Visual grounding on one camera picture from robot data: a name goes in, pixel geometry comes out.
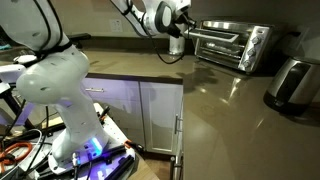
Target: wall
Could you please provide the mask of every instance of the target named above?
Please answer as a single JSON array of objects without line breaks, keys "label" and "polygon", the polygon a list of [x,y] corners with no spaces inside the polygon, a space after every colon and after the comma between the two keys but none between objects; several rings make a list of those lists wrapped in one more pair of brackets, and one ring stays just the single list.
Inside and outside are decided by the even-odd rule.
[{"label": "wall", "polygon": [[[127,20],[109,0],[52,0],[67,34],[88,32],[94,36],[138,37]],[[138,7],[141,0],[134,0]],[[192,0],[190,16],[199,20],[210,16],[236,16],[263,22],[285,22],[311,27],[301,55],[318,57],[315,45],[320,42],[320,1],[315,0]],[[120,19],[122,33],[113,33],[110,19]]]}]

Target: toaster oven control knob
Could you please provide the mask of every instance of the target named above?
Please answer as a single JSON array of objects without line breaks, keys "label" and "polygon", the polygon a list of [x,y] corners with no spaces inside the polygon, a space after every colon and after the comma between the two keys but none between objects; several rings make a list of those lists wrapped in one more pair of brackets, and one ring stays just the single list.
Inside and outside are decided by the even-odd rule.
[{"label": "toaster oven control knob", "polygon": [[254,45],[257,45],[257,44],[260,44],[261,43],[261,38],[260,37],[255,37],[251,40],[251,42],[254,44]]},{"label": "toaster oven control knob", "polygon": [[248,52],[247,52],[248,56],[254,56],[256,55],[256,50],[254,48],[250,49]]},{"label": "toaster oven control knob", "polygon": [[243,65],[243,67],[248,68],[251,66],[251,61],[245,60],[245,61],[243,61],[242,65]]}]

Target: blue light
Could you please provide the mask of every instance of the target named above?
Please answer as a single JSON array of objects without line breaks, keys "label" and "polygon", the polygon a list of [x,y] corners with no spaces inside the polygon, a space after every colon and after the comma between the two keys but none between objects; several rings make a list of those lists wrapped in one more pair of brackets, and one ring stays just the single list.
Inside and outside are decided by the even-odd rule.
[{"label": "blue light", "polygon": [[97,138],[92,138],[91,139],[91,142],[92,142],[92,145],[93,145],[93,148],[94,148],[94,153],[96,153],[96,157],[97,156],[100,156],[101,153],[102,153],[102,146],[101,144],[99,143],[99,141],[97,140]]}]

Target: toaster oven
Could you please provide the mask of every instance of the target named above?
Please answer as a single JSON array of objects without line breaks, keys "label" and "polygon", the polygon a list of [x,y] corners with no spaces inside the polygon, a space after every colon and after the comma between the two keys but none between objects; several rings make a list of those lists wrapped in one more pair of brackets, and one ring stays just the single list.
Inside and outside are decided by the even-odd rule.
[{"label": "toaster oven", "polygon": [[249,74],[267,59],[273,30],[272,25],[210,20],[185,33],[196,39],[197,57]]}]

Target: countertop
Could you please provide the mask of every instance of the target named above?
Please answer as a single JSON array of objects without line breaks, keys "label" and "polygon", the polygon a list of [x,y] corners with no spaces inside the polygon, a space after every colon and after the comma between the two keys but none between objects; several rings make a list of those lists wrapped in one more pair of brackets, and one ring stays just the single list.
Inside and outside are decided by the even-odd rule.
[{"label": "countertop", "polygon": [[293,121],[262,100],[273,77],[247,76],[195,56],[165,65],[148,53],[87,55],[90,72],[183,78],[184,179],[320,177],[319,94],[303,117]]}]

